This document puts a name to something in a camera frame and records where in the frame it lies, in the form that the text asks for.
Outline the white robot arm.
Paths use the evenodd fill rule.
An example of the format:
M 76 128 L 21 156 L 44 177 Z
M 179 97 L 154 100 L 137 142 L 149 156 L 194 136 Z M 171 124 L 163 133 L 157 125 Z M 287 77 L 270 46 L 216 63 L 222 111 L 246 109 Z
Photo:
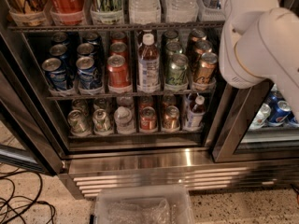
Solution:
M 278 0 L 220 0 L 219 65 L 231 86 L 272 80 L 299 119 L 299 18 Z

